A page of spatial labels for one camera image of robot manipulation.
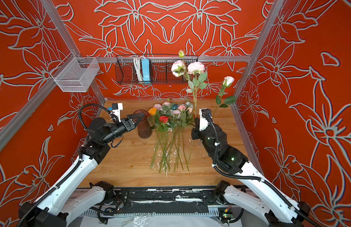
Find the vase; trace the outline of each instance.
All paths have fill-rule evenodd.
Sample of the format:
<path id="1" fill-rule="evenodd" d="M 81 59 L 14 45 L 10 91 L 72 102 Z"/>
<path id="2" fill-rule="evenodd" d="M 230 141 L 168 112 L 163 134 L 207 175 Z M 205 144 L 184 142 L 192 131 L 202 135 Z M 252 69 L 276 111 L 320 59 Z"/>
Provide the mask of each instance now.
<path id="1" fill-rule="evenodd" d="M 145 115 L 138 123 L 138 126 L 137 126 L 138 135 L 142 139 L 147 139 L 151 136 L 153 132 L 148 121 L 149 113 L 145 110 L 137 110 L 134 112 L 134 114 L 138 114 L 138 113 L 143 113 Z"/>

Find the wooden tabletop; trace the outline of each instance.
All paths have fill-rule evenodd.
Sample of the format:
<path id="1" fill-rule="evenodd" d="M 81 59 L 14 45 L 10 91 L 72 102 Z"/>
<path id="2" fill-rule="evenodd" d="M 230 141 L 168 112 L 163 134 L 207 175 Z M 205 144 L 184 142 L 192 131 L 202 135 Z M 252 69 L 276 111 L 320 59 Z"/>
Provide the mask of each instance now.
<path id="1" fill-rule="evenodd" d="M 162 104 L 165 100 L 111 100 L 105 103 L 105 107 L 111 107 L 112 103 L 123 103 L 121 117 L 132 114 L 138 109 L 148 111 L 156 103 Z M 185 103 L 184 100 L 174 100 L 176 103 Z M 214 111 L 216 102 L 214 100 L 198 100 L 197 109 L 209 108 Z M 109 115 L 102 111 L 100 117 L 107 122 L 112 122 Z M 214 122 L 218 124 L 227 134 L 228 144 L 240 150 L 247 156 L 241 136 L 233 119 L 230 108 L 218 108 L 214 115 Z M 184 129 L 184 151 L 186 154 L 191 149 L 191 130 L 188 126 Z M 225 180 L 230 184 L 242 184 L 236 179 L 221 176 L 212 167 L 212 159 L 207 155 L 200 140 L 193 143 L 192 154 L 189 162 L 189 172 L 185 166 L 183 152 L 181 158 L 184 170 L 179 165 L 173 173 L 174 164 L 171 171 L 159 173 L 161 154 L 158 151 L 155 160 L 155 167 L 150 169 L 150 163 L 154 155 L 156 144 L 156 134 L 153 133 L 148 139 L 141 139 L 137 129 L 124 134 L 122 143 L 117 148 L 111 148 L 103 161 L 82 181 L 80 187 L 88 187 L 89 183 L 97 183 L 104 180 L 115 187 L 137 187 L 137 186 L 209 186 L 217 185 L 220 180 Z"/>

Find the green leaf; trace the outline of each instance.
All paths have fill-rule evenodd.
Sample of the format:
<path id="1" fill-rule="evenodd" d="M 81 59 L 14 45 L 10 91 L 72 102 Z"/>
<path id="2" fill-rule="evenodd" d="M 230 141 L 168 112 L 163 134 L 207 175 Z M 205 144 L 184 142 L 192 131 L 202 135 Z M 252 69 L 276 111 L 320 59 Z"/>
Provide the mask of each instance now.
<path id="1" fill-rule="evenodd" d="M 202 83 L 203 81 L 205 81 L 207 79 L 207 72 L 205 73 L 201 73 L 198 77 L 198 80 Z"/>
<path id="2" fill-rule="evenodd" d="M 236 97 L 235 96 L 229 96 L 224 100 L 225 104 L 233 104 L 236 102 Z"/>
<path id="3" fill-rule="evenodd" d="M 200 85 L 199 85 L 199 88 L 200 89 L 205 89 L 207 87 L 208 84 L 206 84 L 205 82 L 202 82 Z"/>
<path id="4" fill-rule="evenodd" d="M 216 96 L 216 103 L 217 105 L 221 104 L 221 98 L 219 96 Z"/>
<path id="5" fill-rule="evenodd" d="M 224 89 L 220 90 L 220 93 L 218 93 L 219 97 L 222 97 L 224 95 Z"/>
<path id="6" fill-rule="evenodd" d="M 195 87 L 198 87 L 198 86 L 199 86 L 199 80 L 196 79 L 195 77 L 193 78 L 193 85 L 194 85 Z"/>
<path id="7" fill-rule="evenodd" d="M 191 89 L 194 88 L 194 84 L 193 84 L 190 80 L 188 80 L 188 85 L 189 85 L 189 87 L 190 87 Z"/>
<path id="8" fill-rule="evenodd" d="M 186 112 L 181 112 L 181 120 L 185 120 L 187 118 Z"/>

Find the rose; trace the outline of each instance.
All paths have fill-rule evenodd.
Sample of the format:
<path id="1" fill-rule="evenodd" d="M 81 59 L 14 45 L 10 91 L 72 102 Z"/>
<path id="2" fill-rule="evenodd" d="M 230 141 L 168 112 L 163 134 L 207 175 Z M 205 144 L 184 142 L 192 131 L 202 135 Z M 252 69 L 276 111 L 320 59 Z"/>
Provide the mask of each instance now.
<path id="1" fill-rule="evenodd" d="M 193 104 L 191 102 L 186 102 L 186 107 L 191 107 L 193 108 Z"/>
<path id="2" fill-rule="evenodd" d="M 151 116 L 154 116 L 156 111 L 157 111 L 157 109 L 153 107 L 150 110 L 148 110 L 148 113 L 150 113 Z"/>
<path id="3" fill-rule="evenodd" d="M 160 116 L 160 118 L 159 118 L 159 121 L 160 121 L 160 123 L 162 123 L 162 124 L 167 123 L 168 120 L 169 120 L 169 117 L 167 117 L 167 116 Z"/>
<path id="4" fill-rule="evenodd" d="M 200 63 L 199 61 L 192 62 L 188 65 L 188 74 L 201 74 L 205 72 L 205 65 Z"/>
<path id="5" fill-rule="evenodd" d="M 154 108 L 156 108 L 157 110 L 160 110 L 162 108 L 162 105 L 157 103 L 154 105 Z"/>
<path id="6" fill-rule="evenodd" d="M 224 81 L 223 81 L 223 86 L 225 86 L 226 88 L 228 88 L 229 86 L 231 86 L 232 82 L 235 79 L 233 77 L 225 77 Z"/>
<path id="7" fill-rule="evenodd" d="M 184 104 L 181 104 L 178 106 L 178 110 L 180 111 L 185 111 L 187 109 L 187 107 Z"/>
<path id="8" fill-rule="evenodd" d="M 176 77 L 180 77 L 181 75 L 184 74 L 185 67 L 186 66 L 181 60 L 174 62 L 171 68 L 173 75 Z"/>
<path id="9" fill-rule="evenodd" d="M 186 54 L 184 54 L 184 51 L 183 50 L 180 50 L 179 53 L 178 53 L 179 57 L 184 57 Z"/>
<path id="10" fill-rule="evenodd" d="M 173 116 L 177 116 L 177 118 L 179 118 L 179 116 L 181 115 L 181 112 L 179 110 L 175 110 L 172 113 Z"/>

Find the orange flower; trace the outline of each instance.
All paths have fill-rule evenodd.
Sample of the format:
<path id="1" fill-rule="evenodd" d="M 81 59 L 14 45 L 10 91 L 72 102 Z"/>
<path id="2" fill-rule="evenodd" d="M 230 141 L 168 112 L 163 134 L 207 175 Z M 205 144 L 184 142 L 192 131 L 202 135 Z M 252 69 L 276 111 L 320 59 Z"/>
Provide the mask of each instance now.
<path id="1" fill-rule="evenodd" d="M 148 113 L 150 113 L 150 115 L 154 116 L 156 111 L 157 111 L 157 109 L 153 107 L 148 111 Z"/>

